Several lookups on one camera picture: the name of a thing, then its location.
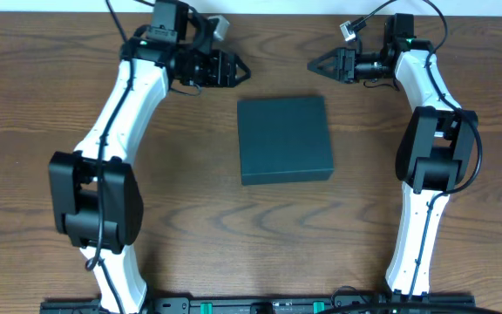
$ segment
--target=wooden table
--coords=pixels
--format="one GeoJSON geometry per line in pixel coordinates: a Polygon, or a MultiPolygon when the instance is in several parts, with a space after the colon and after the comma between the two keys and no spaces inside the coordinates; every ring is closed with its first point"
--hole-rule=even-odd
{"type": "MultiPolygon", "coordinates": [[[[120,14],[129,32],[147,14],[120,14]]],[[[253,78],[198,98],[170,94],[142,140],[145,200],[139,266],[163,291],[204,296],[330,294],[375,289],[397,239],[403,92],[340,85],[306,64],[343,44],[342,16],[229,16],[223,46],[253,78]],[[336,171],[330,181],[243,187],[238,99],[323,95],[336,171]]],[[[384,17],[363,31],[380,49],[384,17]]],[[[438,18],[417,17],[440,40],[438,18]]],[[[438,234],[432,291],[470,291],[502,311],[502,18],[449,18],[438,53],[454,98],[478,113],[481,175],[454,195],[438,234]]],[[[0,312],[37,312],[47,297],[98,293],[78,249],[53,223],[47,164],[83,139],[117,74],[120,37],[107,14],[0,13],[0,312]]]]}

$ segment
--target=black box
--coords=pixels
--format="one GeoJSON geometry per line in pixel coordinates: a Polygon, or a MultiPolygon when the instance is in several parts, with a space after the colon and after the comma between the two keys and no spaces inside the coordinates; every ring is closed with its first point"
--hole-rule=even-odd
{"type": "Polygon", "coordinates": [[[323,97],[237,104],[241,184],[327,180],[334,171],[323,97]]]}

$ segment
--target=robotic arm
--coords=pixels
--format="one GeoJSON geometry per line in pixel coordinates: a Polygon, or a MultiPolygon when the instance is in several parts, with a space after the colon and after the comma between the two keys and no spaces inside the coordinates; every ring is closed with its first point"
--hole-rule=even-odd
{"type": "MultiPolygon", "coordinates": [[[[347,40],[357,39],[356,31],[364,27],[364,20],[356,24],[356,31],[353,25],[341,25],[347,40]]],[[[431,210],[428,204],[463,180],[474,141],[469,123],[477,125],[478,121],[476,113],[463,111],[471,120],[466,121],[445,104],[444,99],[461,110],[444,85],[435,55],[430,58],[432,78],[428,75],[430,51],[430,41],[414,36],[413,15],[396,14],[385,24],[380,52],[337,48],[308,64],[312,72],[346,84],[361,79],[396,79],[410,102],[413,114],[395,165],[397,178],[403,182],[403,210],[397,246],[385,277],[390,290],[399,296],[429,293],[431,253],[439,218],[450,196],[438,197],[431,210]],[[448,140],[450,145],[434,145],[435,138],[448,140]]]]}
{"type": "Polygon", "coordinates": [[[51,195],[58,231],[67,234],[73,246],[90,260],[96,254],[99,224],[104,224],[99,254],[102,263],[93,271],[102,293],[100,307],[111,313],[142,312],[147,299],[132,246],[143,215],[132,164],[154,110],[175,79],[200,89],[235,87],[250,78],[250,70],[237,55],[212,49],[213,41],[224,39],[228,26],[224,17],[205,19],[186,3],[157,1],[152,23],[137,29],[122,46],[115,87],[94,127],[73,154],[56,152],[51,159],[51,195]],[[195,41],[180,44],[187,22],[196,28],[195,41]],[[238,68],[246,73],[239,78],[238,68]],[[132,90],[126,93],[131,71],[132,90]],[[101,135],[120,100],[122,106],[109,128],[101,158],[105,178],[101,200],[105,220],[101,222],[97,192],[83,186],[96,180],[101,135]]]}

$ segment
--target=wooden surface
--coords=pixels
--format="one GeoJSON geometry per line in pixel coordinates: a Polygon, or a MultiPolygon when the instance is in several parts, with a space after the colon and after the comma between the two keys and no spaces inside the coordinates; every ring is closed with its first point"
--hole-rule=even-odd
{"type": "MultiPolygon", "coordinates": [[[[131,31],[150,17],[121,14],[131,31]]],[[[235,89],[170,94],[142,140],[145,200],[136,242],[149,284],[204,296],[330,294],[374,289],[395,247],[401,212],[394,175],[410,119],[403,92],[340,85],[306,70],[343,44],[348,18],[230,16],[223,46],[253,70],[235,89]],[[323,95],[336,171],[330,181],[244,188],[238,99],[323,95]]],[[[454,98],[475,110],[484,164],[441,221],[432,291],[470,291],[502,311],[502,18],[449,19],[438,53],[454,98]]],[[[363,31],[379,49],[383,18],[363,31]]],[[[441,24],[418,17],[420,38],[441,24]]],[[[47,163],[83,139],[115,81],[120,37],[106,14],[0,13],[0,312],[37,312],[47,297],[95,297],[78,249],[53,224],[47,163]]]]}

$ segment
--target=white wall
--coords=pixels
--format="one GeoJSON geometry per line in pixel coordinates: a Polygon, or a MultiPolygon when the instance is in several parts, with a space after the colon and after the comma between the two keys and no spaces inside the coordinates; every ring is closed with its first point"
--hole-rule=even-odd
{"type": "MultiPolygon", "coordinates": [[[[386,0],[186,0],[203,13],[366,14],[386,0]]],[[[446,16],[502,16],[502,0],[433,0],[446,16]]],[[[118,12],[149,12],[133,0],[112,0],[118,12]]],[[[0,0],[0,11],[106,11],[104,0],[0,0]]],[[[421,0],[399,0],[380,14],[434,15],[421,0]]]]}

